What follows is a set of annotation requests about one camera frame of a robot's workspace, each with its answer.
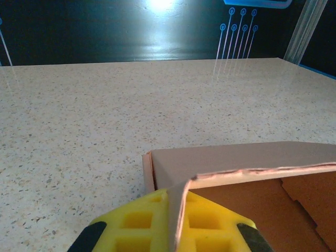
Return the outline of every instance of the blue line graphic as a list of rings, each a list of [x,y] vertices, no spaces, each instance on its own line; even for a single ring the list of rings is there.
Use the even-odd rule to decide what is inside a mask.
[[[243,43],[244,35],[245,35],[245,32],[247,31],[247,29],[248,29],[248,25],[243,25],[243,27],[242,27],[243,35],[241,36],[242,38],[241,38],[240,45],[239,45],[239,50],[238,50],[237,59],[239,59],[240,50],[241,50],[241,48],[242,48],[241,45],[242,45],[242,43]]]
[[[5,47],[5,51],[7,53],[7,58],[9,60],[9,63],[10,63],[10,66],[12,67],[13,64],[12,64],[12,61],[11,61],[11,57],[9,56],[9,52],[8,52],[8,49],[7,49],[7,46],[6,46],[6,43],[5,43],[5,39],[4,39],[4,36],[2,35],[2,32],[0,30],[0,37],[1,37],[1,40],[2,40],[2,43],[4,44],[4,47]]]
[[[231,7],[229,9],[230,19],[229,19],[229,23],[228,23],[227,27],[230,27],[231,18],[232,18],[232,16],[233,16],[234,13],[235,13],[235,9],[233,7]],[[226,30],[226,36],[225,36],[225,42],[224,42],[224,47],[223,47],[222,59],[224,58],[224,52],[225,52],[225,46],[226,46],[226,40],[227,40],[227,35],[228,34],[229,34],[229,29]]]
[[[221,68],[222,68],[224,52],[225,52],[225,47],[226,47],[226,42],[227,42],[227,35],[229,34],[230,23],[231,23],[231,19],[232,19],[232,16],[233,16],[234,13],[235,13],[235,9],[233,7],[231,7],[229,9],[230,19],[229,19],[229,23],[228,23],[227,29],[226,29],[226,36],[225,36],[224,47],[223,47],[223,52],[222,52],[222,60],[220,61],[220,66],[219,66],[217,78],[218,78],[219,72],[221,71]]]
[[[240,18],[240,23],[239,23],[239,28],[238,28],[238,33],[237,33],[237,38],[236,38],[235,48],[234,48],[234,50],[233,50],[232,58],[235,57],[235,51],[236,51],[236,46],[237,46],[237,42],[238,42],[238,37],[239,37],[240,27],[241,27],[241,24],[242,24],[242,21],[243,21],[243,17],[245,16],[245,14],[246,14],[246,9],[245,9],[245,8],[241,9],[241,11],[240,11],[240,15],[241,15],[242,17]]]
[[[219,50],[221,48],[221,43],[222,43],[222,35],[223,35],[223,31],[226,29],[226,25],[225,24],[221,24],[220,25],[220,38],[219,38],[219,43],[218,43],[218,49],[217,49],[217,56],[216,56],[216,61],[215,61],[215,67],[214,67],[214,72],[213,72],[213,75],[215,74],[215,69],[216,69],[216,65],[217,65],[217,60],[218,60],[218,54],[219,54]]]
[[[236,29],[237,29],[237,25],[236,24],[234,24],[234,25],[231,26],[232,33],[231,33],[229,50],[227,51],[227,57],[226,57],[227,59],[229,58],[229,55],[230,55],[230,49],[231,49],[232,39],[233,39],[233,36],[235,34]]]
[[[247,42],[248,42],[248,38],[250,36],[250,32],[251,32],[251,27],[252,27],[252,23],[253,23],[253,19],[255,16],[257,16],[257,10],[256,9],[253,9],[252,12],[251,12],[251,15],[252,15],[252,20],[251,20],[251,24],[250,24],[250,28],[248,30],[248,34],[247,34],[247,38],[246,38],[246,42],[245,42],[245,47],[244,47],[244,52],[243,52],[243,56],[242,58],[244,57],[245,55],[245,50],[246,50],[246,46],[247,46]]]
[[[256,33],[256,31],[258,30],[258,26],[255,25],[252,29],[253,31],[253,35],[252,35],[252,39],[251,39],[251,43],[250,43],[250,48],[248,49],[248,53],[247,53],[247,59],[248,59],[248,56],[250,55],[250,51],[251,51],[251,46],[252,46],[252,42],[253,42],[253,39],[254,39],[254,34]]]
[[[224,3],[227,5],[285,9],[292,3],[292,0],[224,0]]]
[[[221,29],[221,33],[220,33],[220,38],[219,38],[219,43],[218,43],[218,50],[217,50],[217,56],[216,56],[216,59],[218,59],[218,54],[219,54],[219,49],[221,48],[221,42],[222,42],[222,35],[223,35],[223,31],[225,30],[226,28],[226,25],[225,24],[221,24],[220,27]]]

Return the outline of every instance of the cardboard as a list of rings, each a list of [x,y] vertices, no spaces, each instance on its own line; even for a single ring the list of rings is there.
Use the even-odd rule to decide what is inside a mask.
[[[170,251],[188,190],[252,219],[275,251],[336,251],[336,145],[274,142],[154,150],[148,192],[169,188]]]

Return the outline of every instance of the terrazzo table surface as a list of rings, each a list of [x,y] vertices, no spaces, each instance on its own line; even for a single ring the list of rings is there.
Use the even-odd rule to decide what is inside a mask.
[[[0,68],[1,251],[65,251],[151,149],[336,143],[336,81],[281,59]]]

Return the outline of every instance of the circle icon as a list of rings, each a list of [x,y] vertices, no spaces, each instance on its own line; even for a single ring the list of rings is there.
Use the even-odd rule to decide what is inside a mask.
[[[230,9],[229,9],[229,14],[230,15],[233,15],[235,13],[235,9],[233,8],[233,7],[231,7]]]
[[[226,25],[225,24],[221,24],[219,28],[221,29],[221,31],[224,31],[225,28],[226,28]]]
[[[252,17],[255,17],[255,16],[257,16],[257,9],[254,9],[254,10],[252,10]]]
[[[241,14],[242,16],[244,16],[244,15],[246,14],[246,9],[245,9],[245,8],[242,8],[242,10],[240,11],[240,14]]]

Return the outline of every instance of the dark background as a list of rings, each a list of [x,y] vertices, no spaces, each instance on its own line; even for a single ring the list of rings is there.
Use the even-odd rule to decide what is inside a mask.
[[[0,0],[0,29],[13,65],[215,58],[219,26],[228,24],[232,6],[223,0],[171,1],[158,11],[153,0]],[[304,3],[293,0],[286,9],[256,8],[253,25],[259,29],[249,57],[282,58]],[[234,7],[231,24],[239,25],[242,7]],[[250,24],[254,8],[246,9],[242,25]],[[334,13],[335,1],[329,0],[302,60],[333,75]],[[3,46],[0,60],[9,65]]]
[[[328,0],[301,64],[336,77],[336,0]]]

